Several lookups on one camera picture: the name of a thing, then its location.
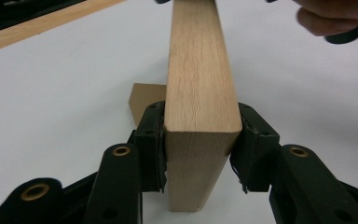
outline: light wood block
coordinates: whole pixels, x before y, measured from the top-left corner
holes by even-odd
[[[49,29],[87,16],[106,7],[111,7],[122,1],[123,0],[87,0],[49,13],[48,15],[6,28],[0,31],[0,49],[33,35],[40,35]]]
[[[130,109],[135,125],[138,126],[145,109],[156,102],[165,101],[167,86],[134,83],[130,96]]]
[[[170,209],[199,211],[241,116],[214,0],[174,0],[165,106]]]

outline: hole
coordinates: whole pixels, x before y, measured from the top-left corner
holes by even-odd
[[[346,222],[352,221],[351,215],[344,210],[336,209],[334,210],[334,214],[342,221],[346,221]]]
[[[308,157],[308,152],[302,148],[298,148],[298,147],[293,147],[290,148],[290,151],[292,152],[293,155],[298,156],[298,157]]]
[[[45,183],[34,184],[21,194],[21,199],[26,202],[34,201],[48,193],[50,186]]]
[[[43,189],[44,188],[42,188],[42,187],[36,187],[34,189],[30,189],[30,190],[28,190],[27,195],[31,196],[31,197],[35,196],[37,194],[40,194],[43,191]]]
[[[117,217],[118,212],[115,209],[108,208],[103,211],[103,218],[104,219],[112,219],[114,217]]]
[[[261,132],[260,135],[268,136],[268,135],[269,135],[269,132]]]
[[[130,153],[129,147],[117,147],[113,150],[113,155],[115,156],[125,156]]]

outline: wood grain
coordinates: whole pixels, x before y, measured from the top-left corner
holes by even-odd
[[[49,13],[48,15],[1,30],[0,49],[33,35],[40,35],[49,29],[87,16],[106,7],[111,7],[120,2],[123,2],[123,0],[87,0],[59,11]]]
[[[170,209],[199,211],[241,131],[214,0],[174,0],[164,123]]]

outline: wood piece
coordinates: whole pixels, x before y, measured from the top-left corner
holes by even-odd
[[[0,31],[0,49],[120,2],[123,0],[87,0],[6,28]]]
[[[145,109],[156,102],[165,101],[167,86],[134,83],[130,96],[130,109],[135,125],[138,126]]]
[[[174,0],[165,107],[170,209],[205,205],[241,131],[214,0]]]

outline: wooden edge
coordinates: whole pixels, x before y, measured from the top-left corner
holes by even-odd
[[[159,101],[165,101],[166,85],[134,83],[129,100],[135,125],[138,126],[145,109]]]
[[[17,43],[23,39],[66,24],[69,21],[87,16],[96,11],[111,7],[124,0],[87,0],[76,5],[66,7],[48,15],[20,23],[0,31],[0,49]]]
[[[199,212],[207,203],[239,133],[165,134],[170,211]]]

